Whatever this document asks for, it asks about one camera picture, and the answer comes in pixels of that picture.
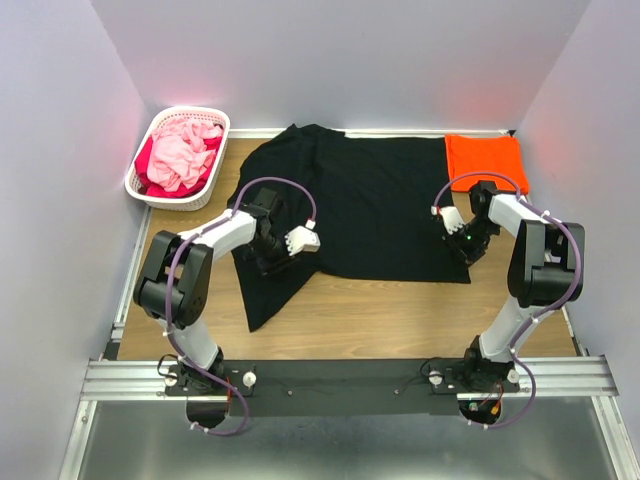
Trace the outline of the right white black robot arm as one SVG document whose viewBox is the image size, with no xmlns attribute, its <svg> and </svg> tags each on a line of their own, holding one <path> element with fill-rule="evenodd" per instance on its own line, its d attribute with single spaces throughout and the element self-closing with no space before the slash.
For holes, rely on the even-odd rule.
<svg viewBox="0 0 640 480">
<path fill-rule="evenodd" d="M 515 383 L 519 350 L 535 328 L 583 288 L 585 230 L 530 204 L 518 187 L 501 190 L 494 180 L 469 191 L 473 217 L 464 221 L 454 206 L 433 203 L 431 213 L 442 239 L 470 267 L 487 252 L 492 237 L 505 231 L 515 240 L 507 271 L 508 296 L 493 323 L 474 338 L 459 360 L 433 361 L 434 387 L 480 392 Z"/>
</svg>

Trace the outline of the black t shirt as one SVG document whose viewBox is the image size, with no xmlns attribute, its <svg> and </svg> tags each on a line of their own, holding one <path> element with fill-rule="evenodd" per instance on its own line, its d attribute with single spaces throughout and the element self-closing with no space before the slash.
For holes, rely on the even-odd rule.
<svg viewBox="0 0 640 480">
<path fill-rule="evenodd" d="M 449 180 L 442 138 L 348 138 L 318 125 L 292 125 L 243 162 L 235 194 L 251 202 L 263 189 L 285 207 L 285 233 L 315 218 L 320 249 L 273 275 L 260 273 L 248 248 L 233 253 L 247 324 L 260 329 L 317 272 L 362 280 L 462 283 L 467 266 L 431 215 Z"/>
</svg>

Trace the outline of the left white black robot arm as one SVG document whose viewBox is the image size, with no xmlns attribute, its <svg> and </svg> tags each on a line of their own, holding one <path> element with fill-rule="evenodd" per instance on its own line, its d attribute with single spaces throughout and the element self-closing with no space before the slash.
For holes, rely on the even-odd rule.
<svg viewBox="0 0 640 480">
<path fill-rule="evenodd" d="M 161 375 L 169 395 L 220 395 L 224 390 L 224 355 L 203 320 L 217 260 L 246 247 L 259 272 L 273 274 L 320 247 L 312 219 L 285 233 L 276 228 L 283 209 L 281 197 L 263 188 L 252 202 L 228 208 L 202 226 L 153 237 L 133 301 L 158 321 L 176 348 L 177 364 Z"/>
</svg>

